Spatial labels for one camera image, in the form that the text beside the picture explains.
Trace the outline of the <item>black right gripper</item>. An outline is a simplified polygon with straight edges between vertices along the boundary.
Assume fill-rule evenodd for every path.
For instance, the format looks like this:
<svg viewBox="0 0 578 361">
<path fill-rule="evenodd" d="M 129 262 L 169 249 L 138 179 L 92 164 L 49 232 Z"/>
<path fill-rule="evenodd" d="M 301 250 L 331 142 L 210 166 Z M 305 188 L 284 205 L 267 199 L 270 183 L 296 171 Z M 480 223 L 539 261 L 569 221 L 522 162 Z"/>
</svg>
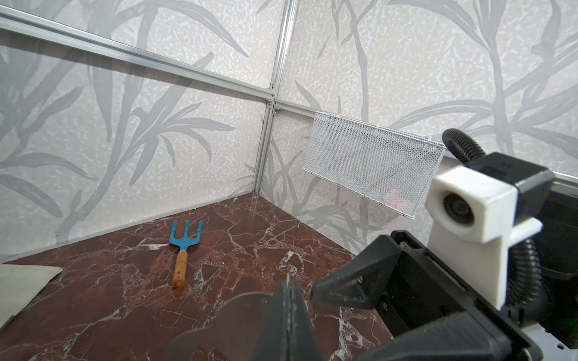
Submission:
<svg viewBox="0 0 578 361">
<path fill-rule="evenodd" d="M 318 281 L 311 301 L 373 309 L 394 336 L 357 360 L 540 360 L 542 350 L 408 231 L 381 235 Z"/>
</svg>

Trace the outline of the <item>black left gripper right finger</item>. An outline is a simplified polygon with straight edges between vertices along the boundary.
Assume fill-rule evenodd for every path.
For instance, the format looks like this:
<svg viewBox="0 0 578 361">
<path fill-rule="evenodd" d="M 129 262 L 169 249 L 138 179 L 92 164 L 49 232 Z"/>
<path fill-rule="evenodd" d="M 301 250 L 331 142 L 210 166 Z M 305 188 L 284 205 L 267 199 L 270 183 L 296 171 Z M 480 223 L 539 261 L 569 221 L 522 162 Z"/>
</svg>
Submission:
<svg viewBox="0 0 578 361">
<path fill-rule="evenodd" d="M 288 284 L 289 327 L 287 331 L 288 360 L 323 360 L 315 330 L 302 290 L 295 282 Z"/>
</svg>

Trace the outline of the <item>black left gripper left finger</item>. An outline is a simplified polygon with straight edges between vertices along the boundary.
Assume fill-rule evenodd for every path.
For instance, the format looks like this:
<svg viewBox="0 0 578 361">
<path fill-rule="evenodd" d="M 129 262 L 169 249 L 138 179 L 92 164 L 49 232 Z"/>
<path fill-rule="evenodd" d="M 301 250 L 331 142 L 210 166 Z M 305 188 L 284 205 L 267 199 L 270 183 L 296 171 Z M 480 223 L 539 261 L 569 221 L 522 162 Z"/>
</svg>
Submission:
<svg viewBox="0 0 578 361">
<path fill-rule="evenodd" d="M 290 290 L 288 282 L 275 289 L 261 340 L 262 360 L 287 360 L 289 357 Z"/>
</svg>

